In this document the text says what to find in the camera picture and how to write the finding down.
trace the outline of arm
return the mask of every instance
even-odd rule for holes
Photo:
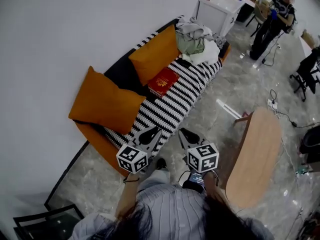
[[[294,22],[294,18],[295,16],[293,14],[289,14],[288,15],[288,19],[285,19],[284,17],[282,17],[279,13],[276,14],[277,17],[283,22],[285,23],[287,26],[291,26],[292,23]]]
[[[225,204],[229,207],[228,201],[226,200],[224,194],[221,192],[220,188],[216,186],[216,176],[213,172],[209,171],[204,175],[203,181],[207,196],[218,200],[220,203]]]
[[[127,181],[134,181],[134,182],[127,182],[124,186],[123,192],[120,197],[120,201],[118,206],[115,210],[115,217],[120,219],[123,217],[130,209],[132,209],[136,204],[136,196],[137,196],[137,189],[139,185],[139,174],[129,174]]]

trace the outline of smartphone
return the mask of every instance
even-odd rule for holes
[[[205,188],[205,183],[204,183],[204,180],[202,179],[202,175],[197,172],[190,173],[188,180],[191,182],[198,183],[203,188]]]

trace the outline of power strip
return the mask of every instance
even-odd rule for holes
[[[272,103],[271,99],[268,99],[268,106],[272,109],[274,109],[275,111],[278,110],[278,103],[274,101],[274,103]]]

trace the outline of table leg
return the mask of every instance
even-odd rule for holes
[[[242,118],[240,118],[240,119],[235,120],[234,123],[233,123],[233,125],[235,125],[235,124],[238,123],[238,122],[248,121],[248,120],[249,120],[249,116],[247,116],[247,117],[242,117]]]

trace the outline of white cabinet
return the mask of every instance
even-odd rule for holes
[[[225,36],[233,27],[245,4],[239,0],[199,0],[197,20],[210,28],[213,33]]]

